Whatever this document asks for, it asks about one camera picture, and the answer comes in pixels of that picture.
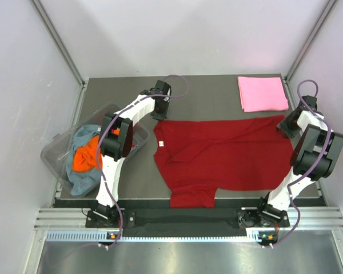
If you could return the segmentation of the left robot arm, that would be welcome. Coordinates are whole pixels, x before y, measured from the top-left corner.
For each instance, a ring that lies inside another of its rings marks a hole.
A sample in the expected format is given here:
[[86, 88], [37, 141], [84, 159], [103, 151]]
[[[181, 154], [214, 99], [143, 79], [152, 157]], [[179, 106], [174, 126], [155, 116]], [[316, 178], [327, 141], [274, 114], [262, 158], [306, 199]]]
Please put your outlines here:
[[101, 182], [96, 203], [87, 213], [87, 228], [113, 228], [122, 219], [119, 181], [122, 166], [131, 153], [134, 126], [147, 115], [164, 120], [172, 94], [171, 85], [158, 80], [154, 87], [142, 91], [135, 100], [117, 112], [108, 112], [101, 126], [96, 155], [101, 156]]

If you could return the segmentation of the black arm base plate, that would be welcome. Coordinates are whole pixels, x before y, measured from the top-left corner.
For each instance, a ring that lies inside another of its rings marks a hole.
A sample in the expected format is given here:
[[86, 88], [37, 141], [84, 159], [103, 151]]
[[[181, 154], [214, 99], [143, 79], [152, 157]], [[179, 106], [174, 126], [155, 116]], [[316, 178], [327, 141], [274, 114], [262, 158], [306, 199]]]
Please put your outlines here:
[[232, 228], [288, 228], [288, 214], [267, 216], [258, 214], [257, 209], [245, 208], [134, 208], [123, 209], [123, 217], [112, 209], [108, 216], [95, 210], [86, 217], [87, 228], [136, 228], [146, 224], [226, 224]]

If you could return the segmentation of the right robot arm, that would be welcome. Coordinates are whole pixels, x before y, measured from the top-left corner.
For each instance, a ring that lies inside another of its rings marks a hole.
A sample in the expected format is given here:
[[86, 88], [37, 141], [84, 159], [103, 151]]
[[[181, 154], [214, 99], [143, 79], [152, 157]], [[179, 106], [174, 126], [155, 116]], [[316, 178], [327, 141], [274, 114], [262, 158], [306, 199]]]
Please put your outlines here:
[[281, 184], [260, 199], [256, 221], [264, 226], [287, 226], [287, 210], [298, 194], [334, 170], [343, 148], [343, 134], [328, 128], [317, 111], [316, 96], [301, 98], [298, 107], [277, 125], [287, 138], [302, 133], [290, 158], [291, 169]]

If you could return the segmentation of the red t shirt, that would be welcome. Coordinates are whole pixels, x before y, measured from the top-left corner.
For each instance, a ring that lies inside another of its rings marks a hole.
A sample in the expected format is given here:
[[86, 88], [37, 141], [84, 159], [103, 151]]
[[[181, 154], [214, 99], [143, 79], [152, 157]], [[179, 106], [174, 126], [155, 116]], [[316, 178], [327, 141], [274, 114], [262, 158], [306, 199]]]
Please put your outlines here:
[[172, 208], [212, 208], [218, 189], [273, 190], [290, 170], [293, 148], [276, 127], [283, 115], [157, 123], [157, 168]]

